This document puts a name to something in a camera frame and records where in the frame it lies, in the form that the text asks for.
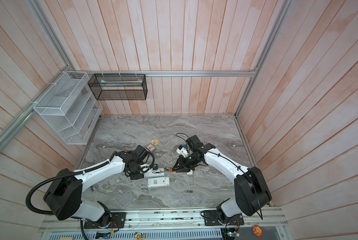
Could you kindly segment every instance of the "white box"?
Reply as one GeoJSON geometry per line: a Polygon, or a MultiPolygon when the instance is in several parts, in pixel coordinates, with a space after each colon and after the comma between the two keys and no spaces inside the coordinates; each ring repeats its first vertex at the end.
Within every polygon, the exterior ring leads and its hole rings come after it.
{"type": "Polygon", "coordinates": [[[153,177],[147,180],[147,187],[166,187],[170,185],[169,177],[153,177]]]}

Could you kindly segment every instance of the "black wire mesh basket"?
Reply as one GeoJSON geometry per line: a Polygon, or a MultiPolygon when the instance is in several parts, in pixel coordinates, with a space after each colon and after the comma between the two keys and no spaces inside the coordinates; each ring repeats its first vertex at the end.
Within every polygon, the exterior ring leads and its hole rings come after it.
{"type": "Polygon", "coordinates": [[[96,73],[88,82],[97,100],[145,100],[144,74],[96,73]]]}

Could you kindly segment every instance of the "white plastic part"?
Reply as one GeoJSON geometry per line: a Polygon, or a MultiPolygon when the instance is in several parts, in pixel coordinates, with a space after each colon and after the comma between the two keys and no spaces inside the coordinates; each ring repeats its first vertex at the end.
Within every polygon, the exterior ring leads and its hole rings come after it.
{"type": "Polygon", "coordinates": [[[247,172],[248,167],[240,165],[229,157],[221,153],[217,148],[210,149],[205,155],[204,160],[208,165],[211,165],[223,173],[231,182],[234,182],[234,179],[237,175],[242,175],[243,172],[247,172]]]}
{"type": "Polygon", "coordinates": [[[169,177],[153,177],[147,180],[147,187],[166,187],[170,185],[169,177]]]}
{"type": "Polygon", "coordinates": [[[182,149],[177,148],[176,152],[182,155],[183,157],[188,157],[188,151],[185,147],[182,147],[182,149]]]}
{"type": "Polygon", "coordinates": [[[148,172],[144,174],[144,178],[151,177],[164,177],[164,168],[158,168],[157,170],[150,169],[148,172]]]}
{"type": "Polygon", "coordinates": [[[107,164],[97,170],[75,176],[77,179],[83,180],[82,192],[84,192],[87,188],[94,185],[95,183],[97,183],[109,176],[123,172],[125,163],[119,156],[114,156],[111,161],[109,159],[107,159],[107,160],[100,162],[98,164],[95,164],[93,166],[89,166],[89,167],[74,171],[74,172],[84,171],[84,170],[90,169],[92,167],[99,166],[100,164],[102,164],[104,162],[108,162],[108,161],[109,161],[109,164],[107,164]]]}
{"type": "Polygon", "coordinates": [[[241,214],[242,210],[239,208],[238,204],[236,203],[235,198],[229,199],[224,202],[220,208],[224,212],[227,217],[232,217],[237,214],[241,214]]]}
{"type": "Polygon", "coordinates": [[[98,202],[84,199],[72,217],[81,217],[96,222],[104,213],[105,209],[98,202]]]}

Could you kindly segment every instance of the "sticker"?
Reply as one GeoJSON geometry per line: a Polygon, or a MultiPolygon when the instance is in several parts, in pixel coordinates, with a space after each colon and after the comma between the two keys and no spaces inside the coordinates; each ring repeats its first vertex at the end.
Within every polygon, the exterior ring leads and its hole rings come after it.
{"type": "Polygon", "coordinates": [[[159,139],[157,139],[157,138],[154,138],[153,140],[151,140],[151,144],[152,145],[158,145],[159,144],[159,139]]]}
{"type": "Polygon", "coordinates": [[[144,233],[134,233],[134,238],[136,239],[145,239],[146,238],[146,235],[144,233]]]}
{"type": "Polygon", "coordinates": [[[146,147],[146,150],[149,152],[153,152],[156,149],[151,143],[146,147]]]}
{"type": "Polygon", "coordinates": [[[254,225],[252,227],[253,234],[257,237],[263,236],[263,229],[259,225],[254,225]]]}

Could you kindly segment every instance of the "ventilation grille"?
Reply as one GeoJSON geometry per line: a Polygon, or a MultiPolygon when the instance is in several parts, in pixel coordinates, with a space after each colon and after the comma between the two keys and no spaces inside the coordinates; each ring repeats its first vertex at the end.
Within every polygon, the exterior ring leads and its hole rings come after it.
{"type": "MultiPolygon", "coordinates": [[[[185,240],[185,239],[203,239],[216,238],[220,239],[222,234],[220,229],[167,229],[167,230],[139,230],[139,231],[121,231],[111,235],[110,239],[135,239],[134,233],[139,232],[146,235],[146,239],[160,240],[185,240]]],[[[85,231],[88,239],[95,239],[96,231],[85,231]]],[[[61,237],[73,237],[74,239],[83,239],[81,232],[55,232],[51,233],[48,240],[59,240],[61,237]]]]}

